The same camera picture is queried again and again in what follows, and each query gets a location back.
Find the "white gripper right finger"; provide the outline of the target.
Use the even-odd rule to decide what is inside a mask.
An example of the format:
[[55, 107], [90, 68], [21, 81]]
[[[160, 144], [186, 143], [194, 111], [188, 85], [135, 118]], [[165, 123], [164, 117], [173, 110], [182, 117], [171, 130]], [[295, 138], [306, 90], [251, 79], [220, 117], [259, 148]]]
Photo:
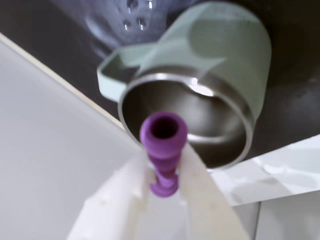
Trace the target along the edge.
[[199, 155], [186, 144], [179, 163], [187, 240], [248, 240], [249, 235]]

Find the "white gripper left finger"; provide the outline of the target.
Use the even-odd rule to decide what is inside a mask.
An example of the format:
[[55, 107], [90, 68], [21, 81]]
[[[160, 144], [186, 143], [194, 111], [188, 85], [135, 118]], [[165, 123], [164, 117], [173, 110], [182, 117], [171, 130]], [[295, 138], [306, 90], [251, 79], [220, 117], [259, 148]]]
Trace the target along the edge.
[[142, 150], [84, 201], [67, 239], [133, 240], [152, 178], [149, 157]]

